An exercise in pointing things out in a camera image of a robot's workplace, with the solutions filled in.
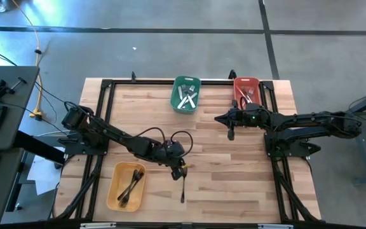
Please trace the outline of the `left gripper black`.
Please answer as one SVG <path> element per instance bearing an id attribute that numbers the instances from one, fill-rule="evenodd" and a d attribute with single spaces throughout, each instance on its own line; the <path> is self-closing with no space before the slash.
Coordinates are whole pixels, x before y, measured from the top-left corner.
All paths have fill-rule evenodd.
<path id="1" fill-rule="evenodd" d="M 171 168 L 171 176 L 174 181 L 184 175 L 186 165 L 184 149 L 178 141 L 166 141 L 163 144 L 155 144 L 151 150 L 151 162 Z"/>

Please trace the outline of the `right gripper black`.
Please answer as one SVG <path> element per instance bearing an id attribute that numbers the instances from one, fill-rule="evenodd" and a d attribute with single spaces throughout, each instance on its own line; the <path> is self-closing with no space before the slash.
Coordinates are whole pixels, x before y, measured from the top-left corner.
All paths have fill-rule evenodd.
<path id="1" fill-rule="evenodd" d="M 227 125 L 227 137 L 230 141 L 234 140 L 234 128 L 258 127 L 261 129 L 271 128 L 271 113 L 258 104 L 248 103 L 245 109 L 232 108 L 226 114 L 216 116 L 215 121 Z"/>

